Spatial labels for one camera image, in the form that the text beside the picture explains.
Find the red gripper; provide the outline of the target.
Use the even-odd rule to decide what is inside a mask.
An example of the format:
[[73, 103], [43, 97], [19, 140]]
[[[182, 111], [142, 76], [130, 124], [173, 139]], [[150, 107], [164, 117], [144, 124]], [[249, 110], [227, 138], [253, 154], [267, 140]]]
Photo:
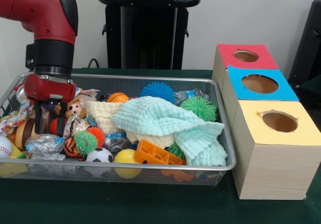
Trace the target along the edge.
[[40, 101], [59, 100], [55, 106], [58, 115], [57, 135], [62, 136], [65, 127], [66, 103], [74, 99], [76, 85], [71, 79], [58, 78], [48, 75], [30, 74], [24, 83], [27, 98], [35, 100], [35, 133], [43, 133], [43, 117]]

